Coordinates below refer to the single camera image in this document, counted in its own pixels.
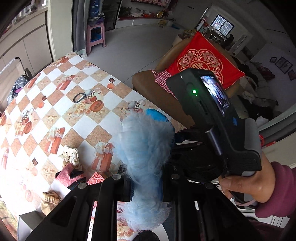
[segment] red pillow with gold pattern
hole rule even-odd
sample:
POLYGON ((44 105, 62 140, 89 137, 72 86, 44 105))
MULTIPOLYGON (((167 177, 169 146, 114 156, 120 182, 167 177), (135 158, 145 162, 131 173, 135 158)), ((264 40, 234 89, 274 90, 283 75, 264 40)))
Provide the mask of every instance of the red pillow with gold pattern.
POLYGON ((187 47, 167 69, 175 75, 187 68, 207 69, 212 71, 224 89, 233 85, 245 74, 239 71, 200 32, 192 38, 187 47))

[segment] floor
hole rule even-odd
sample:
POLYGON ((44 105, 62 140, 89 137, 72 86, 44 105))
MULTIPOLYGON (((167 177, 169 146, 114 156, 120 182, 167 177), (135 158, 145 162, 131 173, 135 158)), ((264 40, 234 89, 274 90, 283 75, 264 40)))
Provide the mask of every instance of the floor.
POLYGON ((156 24, 114 29, 105 33, 107 46, 92 47, 85 59, 132 88, 132 76, 154 69, 181 32, 156 24))

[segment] red gingham cloth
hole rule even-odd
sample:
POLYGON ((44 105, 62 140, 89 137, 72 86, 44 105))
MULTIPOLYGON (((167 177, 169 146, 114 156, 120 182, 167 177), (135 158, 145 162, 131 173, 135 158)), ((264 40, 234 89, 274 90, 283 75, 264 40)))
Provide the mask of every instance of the red gingham cloth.
POLYGON ((169 72, 167 72, 166 70, 162 71, 160 73, 157 73, 152 69, 151 69, 151 71, 154 74, 155 82, 157 84, 159 84, 161 86, 161 88, 163 88, 166 92, 172 94, 175 97, 175 95, 173 94, 172 91, 170 91, 170 89, 168 88, 168 86, 166 85, 166 82, 165 82, 169 77, 172 77, 172 75, 169 72))

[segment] stool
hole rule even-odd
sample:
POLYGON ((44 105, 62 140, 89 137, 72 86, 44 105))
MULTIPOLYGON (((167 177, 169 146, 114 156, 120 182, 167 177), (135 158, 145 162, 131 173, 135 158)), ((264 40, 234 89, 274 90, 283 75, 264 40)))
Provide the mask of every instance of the stool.
POLYGON ((86 32, 86 54, 90 54, 91 47, 95 46, 97 44, 103 44, 103 48, 106 47, 105 43, 105 26, 104 22, 101 22, 99 24, 90 26, 87 25, 87 32, 86 32), (91 42, 91 31, 95 28, 101 28, 101 39, 91 42))

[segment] hand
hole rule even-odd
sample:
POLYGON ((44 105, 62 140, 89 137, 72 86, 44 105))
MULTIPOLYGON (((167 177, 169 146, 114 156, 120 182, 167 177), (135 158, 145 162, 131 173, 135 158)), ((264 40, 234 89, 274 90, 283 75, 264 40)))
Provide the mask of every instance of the hand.
POLYGON ((219 183, 224 195, 228 199, 231 199, 232 195, 229 191, 235 191, 250 194, 258 202, 267 202, 274 191, 276 177, 274 170, 264 153, 262 153, 261 165, 262 170, 257 171, 251 177, 219 177, 219 183))

